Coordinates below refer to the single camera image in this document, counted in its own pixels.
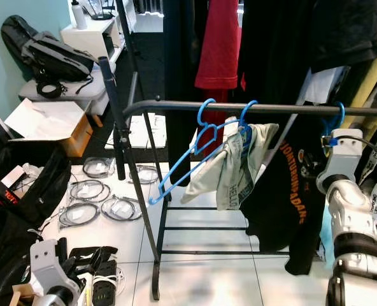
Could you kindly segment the light blue cloth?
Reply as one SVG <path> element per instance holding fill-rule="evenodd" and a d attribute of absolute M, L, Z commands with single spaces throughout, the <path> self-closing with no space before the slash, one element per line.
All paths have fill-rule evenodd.
<path fill-rule="evenodd" d="M 328 269 L 332 269 L 335 262 L 332 221 L 333 217 L 329 212 L 329 206 L 328 204 L 325 204 L 322 213 L 322 225 L 320 225 L 320 245 L 317 254 Z"/>

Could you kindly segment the black T-shirt orange print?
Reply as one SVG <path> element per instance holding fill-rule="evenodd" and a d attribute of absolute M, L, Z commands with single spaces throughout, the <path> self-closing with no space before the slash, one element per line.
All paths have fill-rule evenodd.
<path fill-rule="evenodd" d="M 308 42 L 303 37 L 273 35 L 244 44 L 242 97 L 259 105 L 296 105 L 309 71 Z M 288 249 L 285 271 L 309 274 L 320 242 L 324 197 L 315 178 L 325 157 L 320 137 L 322 120 L 316 115 L 247 113 L 250 123 L 276 123 L 268 141 L 274 155 L 247 196 L 242 213 L 247 233 L 259 250 Z"/>

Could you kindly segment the yellow plaid garment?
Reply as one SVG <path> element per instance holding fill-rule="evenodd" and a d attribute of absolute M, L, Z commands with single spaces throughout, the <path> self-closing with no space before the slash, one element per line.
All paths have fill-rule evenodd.
<path fill-rule="evenodd" d="M 370 67 L 364 76 L 357 93 L 355 93 L 350 108 L 362 108 L 364 103 L 369 99 L 370 93 L 377 84 L 377 58 L 372 61 Z"/>

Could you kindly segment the black backpack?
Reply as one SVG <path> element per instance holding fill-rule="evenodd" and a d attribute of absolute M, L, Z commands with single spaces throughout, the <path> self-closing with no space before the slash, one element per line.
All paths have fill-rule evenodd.
<path fill-rule="evenodd" d="M 3 21 L 1 38 L 11 56 L 37 78 L 82 82 L 97 64 L 94 56 L 70 47 L 48 31 L 36 30 L 19 15 Z"/>

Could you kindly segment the black router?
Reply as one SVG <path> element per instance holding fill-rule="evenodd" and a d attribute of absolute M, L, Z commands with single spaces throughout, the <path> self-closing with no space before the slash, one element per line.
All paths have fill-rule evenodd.
<path fill-rule="evenodd" d="M 117 0 L 83 0 L 82 6 L 92 20 L 110 20 L 117 16 Z"/>

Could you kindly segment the white shelf unit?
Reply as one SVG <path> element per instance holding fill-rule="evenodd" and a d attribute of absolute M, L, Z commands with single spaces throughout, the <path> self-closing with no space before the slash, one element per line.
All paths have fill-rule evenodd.
<path fill-rule="evenodd" d="M 117 16 L 110 20 L 92 20 L 84 9 L 88 26 L 84 30 L 78 30 L 75 29 L 70 1 L 66 0 L 70 25 L 60 30 L 63 42 L 95 57 L 107 57 L 111 61 L 116 61 L 127 49 L 124 25 L 134 29 L 136 23 L 135 8 L 132 3 L 129 0 L 117 0 Z"/>

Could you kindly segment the red garment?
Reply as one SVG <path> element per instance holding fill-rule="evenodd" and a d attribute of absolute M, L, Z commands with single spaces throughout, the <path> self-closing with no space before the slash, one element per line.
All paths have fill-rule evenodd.
<path fill-rule="evenodd" d="M 238 81 L 241 26 L 239 0 L 209 0 L 195 87 L 206 92 L 234 89 Z"/>

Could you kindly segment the cardboard box with white paper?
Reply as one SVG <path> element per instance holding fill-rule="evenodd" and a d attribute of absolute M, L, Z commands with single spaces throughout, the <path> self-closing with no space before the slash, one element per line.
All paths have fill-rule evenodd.
<path fill-rule="evenodd" d="M 93 134 L 87 112 L 69 100 L 25 98 L 4 122 L 20 140 L 57 142 L 67 157 L 83 157 Z"/>

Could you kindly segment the black jacket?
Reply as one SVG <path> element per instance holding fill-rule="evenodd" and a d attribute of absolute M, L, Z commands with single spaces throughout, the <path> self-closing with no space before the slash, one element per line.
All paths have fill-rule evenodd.
<path fill-rule="evenodd" d="M 312 73 L 377 58 L 377 0 L 316 0 L 311 22 Z"/>

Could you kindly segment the black power strip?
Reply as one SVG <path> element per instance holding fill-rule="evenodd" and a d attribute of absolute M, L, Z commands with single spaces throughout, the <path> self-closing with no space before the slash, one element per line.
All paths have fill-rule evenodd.
<path fill-rule="evenodd" d="M 69 252 L 63 268 L 79 286 L 75 306 L 115 306 L 125 289 L 116 247 L 79 247 Z"/>

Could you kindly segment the white bottle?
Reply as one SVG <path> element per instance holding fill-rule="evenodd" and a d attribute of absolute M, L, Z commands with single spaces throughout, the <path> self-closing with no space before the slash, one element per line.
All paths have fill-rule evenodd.
<path fill-rule="evenodd" d="M 74 15 L 75 29 L 84 30 L 87 28 L 87 21 L 85 17 L 84 7 L 79 0 L 71 0 L 70 8 Z"/>

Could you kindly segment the black metal clothes rack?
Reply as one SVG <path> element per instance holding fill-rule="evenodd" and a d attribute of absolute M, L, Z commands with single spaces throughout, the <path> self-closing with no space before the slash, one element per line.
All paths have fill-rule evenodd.
<path fill-rule="evenodd" d="M 159 302 L 160 300 L 160 256 L 162 254 L 177 254 L 176 250 L 165 250 L 162 246 L 162 240 L 168 227 L 165 225 L 166 214 L 170 209 L 171 195 L 166 192 L 165 198 L 160 200 L 160 224 L 158 228 L 153 228 L 148 216 L 148 202 L 145 200 L 145 194 L 142 192 L 142 184 L 139 180 L 139 173 L 136 169 L 135 157 L 131 154 L 131 145 L 128 140 L 130 134 L 128 119 L 133 115 L 148 113 L 150 110 L 197 110 L 201 112 L 206 106 L 200 102 L 185 102 L 172 100 L 143 100 L 138 103 L 130 104 L 123 110 L 116 102 L 111 103 L 112 113 L 115 116 L 115 125 L 113 126 L 113 142 L 115 142 L 115 158 L 119 164 L 127 164 L 127 171 L 120 170 L 119 178 L 131 178 L 133 186 L 137 193 L 140 210 L 142 210 L 145 232 L 150 240 L 150 247 L 154 255 L 154 264 L 151 279 L 151 300 Z M 248 113 L 280 113 L 280 114 L 301 114 L 301 115 L 337 115 L 340 113 L 339 108 L 334 106 L 294 106 L 294 105 L 259 105 L 259 104 L 212 104 L 210 110 L 218 111 L 244 111 Z M 331 292 L 337 296 L 345 298 L 346 302 L 354 302 L 360 306 L 377 306 L 377 282 L 375 280 L 366 280 L 360 283 L 357 277 L 344 277 L 342 286 L 331 289 Z"/>

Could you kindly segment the white paper sheets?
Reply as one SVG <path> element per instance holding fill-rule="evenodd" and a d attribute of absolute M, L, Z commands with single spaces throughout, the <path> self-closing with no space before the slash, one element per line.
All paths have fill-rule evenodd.
<path fill-rule="evenodd" d="M 146 113 L 132 116 L 129 123 L 130 145 L 134 149 L 165 148 L 166 118 L 164 115 Z"/>

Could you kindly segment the grey-green garment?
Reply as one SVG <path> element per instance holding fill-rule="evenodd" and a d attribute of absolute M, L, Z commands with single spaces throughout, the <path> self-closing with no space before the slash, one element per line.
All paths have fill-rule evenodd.
<path fill-rule="evenodd" d="M 239 132 L 227 137 L 220 151 L 211 156 L 197 171 L 192 172 L 190 182 L 181 198 L 189 203 L 205 193 L 215 193 L 218 210 L 239 210 L 250 195 L 269 145 L 279 125 L 250 124 L 252 137 L 246 145 L 246 137 Z"/>

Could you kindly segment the dark navy garment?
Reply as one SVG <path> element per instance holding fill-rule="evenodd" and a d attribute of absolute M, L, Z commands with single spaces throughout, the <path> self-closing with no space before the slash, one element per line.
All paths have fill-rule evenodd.
<path fill-rule="evenodd" d="M 163 0 L 165 99 L 198 102 L 201 91 L 194 87 L 201 44 L 206 28 L 208 0 Z M 197 111 L 166 110 L 168 163 L 176 184 L 190 169 L 190 160 L 179 158 L 191 146 L 197 131 Z"/>

